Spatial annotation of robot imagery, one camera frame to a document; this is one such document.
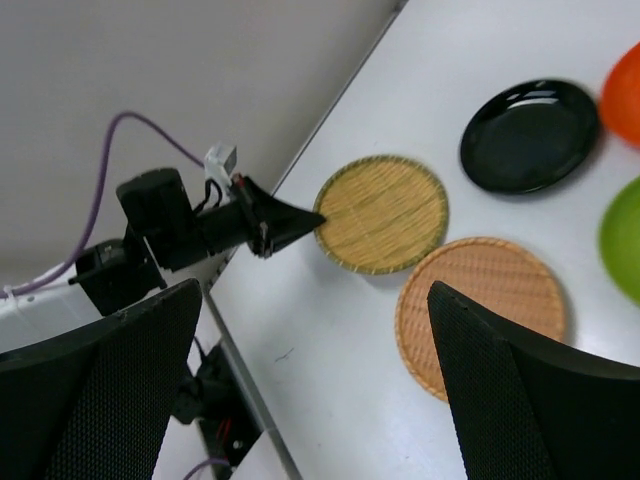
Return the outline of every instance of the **bamboo plate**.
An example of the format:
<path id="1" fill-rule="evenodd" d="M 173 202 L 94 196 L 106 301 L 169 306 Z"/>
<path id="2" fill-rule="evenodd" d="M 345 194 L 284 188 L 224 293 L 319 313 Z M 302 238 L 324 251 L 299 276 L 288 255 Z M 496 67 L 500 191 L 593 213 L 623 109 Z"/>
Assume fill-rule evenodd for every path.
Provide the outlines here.
<path id="1" fill-rule="evenodd" d="M 391 155 L 336 172 L 314 209 L 327 219 L 315 231 L 322 250 L 340 266 L 370 275 L 417 264 L 441 243 L 449 217 L 437 177 L 419 162 Z"/>

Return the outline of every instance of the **orange object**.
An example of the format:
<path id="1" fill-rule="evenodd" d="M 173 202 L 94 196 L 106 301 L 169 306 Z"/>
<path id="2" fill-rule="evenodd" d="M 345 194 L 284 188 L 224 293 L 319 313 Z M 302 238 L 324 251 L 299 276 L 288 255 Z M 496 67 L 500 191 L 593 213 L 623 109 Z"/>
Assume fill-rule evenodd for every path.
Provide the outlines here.
<path id="1" fill-rule="evenodd" d="M 609 130 L 640 148 L 640 43 L 609 73 L 599 110 Z"/>

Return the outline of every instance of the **round wicker plate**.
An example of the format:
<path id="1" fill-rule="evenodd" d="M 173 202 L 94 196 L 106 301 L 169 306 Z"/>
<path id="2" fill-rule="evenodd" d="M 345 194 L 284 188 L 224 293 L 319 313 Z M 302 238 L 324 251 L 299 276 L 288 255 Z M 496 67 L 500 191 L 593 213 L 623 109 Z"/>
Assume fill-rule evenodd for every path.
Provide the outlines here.
<path id="1" fill-rule="evenodd" d="M 467 238 L 425 258 L 411 274 L 396 307 L 396 341 L 409 372 L 424 388 L 447 395 L 427 309 L 435 280 L 489 310 L 560 341 L 566 311 L 560 286 L 547 267 L 523 248 L 495 238 Z"/>
<path id="2" fill-rule="evenodd" d="M 398 156 L 356 160 L 322 187 L 314 209 L 327 222 L 318 244 L 340 266 L 380 275 L 415 265 L 442 241 L 444 187 L 424 165 Z"/>

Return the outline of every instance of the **black plate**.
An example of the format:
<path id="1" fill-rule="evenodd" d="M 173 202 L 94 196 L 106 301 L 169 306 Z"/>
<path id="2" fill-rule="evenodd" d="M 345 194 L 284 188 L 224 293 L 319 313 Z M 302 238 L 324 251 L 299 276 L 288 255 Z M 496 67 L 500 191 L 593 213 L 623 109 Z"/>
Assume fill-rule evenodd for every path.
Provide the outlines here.
<path id="1" fill-rule="evenodd" d="M 533 192 L 580 165 L 599 131 L 598 110 L 586 92 L 560 80 L 536 80 L 505 90 L 473 116 L 460 159 L 484 190 Z"/>

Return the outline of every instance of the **green object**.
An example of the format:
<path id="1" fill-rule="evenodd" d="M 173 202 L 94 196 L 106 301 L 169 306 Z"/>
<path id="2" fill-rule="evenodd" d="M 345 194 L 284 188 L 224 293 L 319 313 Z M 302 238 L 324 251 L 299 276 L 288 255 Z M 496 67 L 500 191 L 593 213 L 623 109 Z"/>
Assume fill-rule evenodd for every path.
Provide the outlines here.
<path id="1" fill-rule="evenodd" d="M 640 177 L 618 193 L 605 212 L 600 255 L 620 290 L 640 304 Z"/>

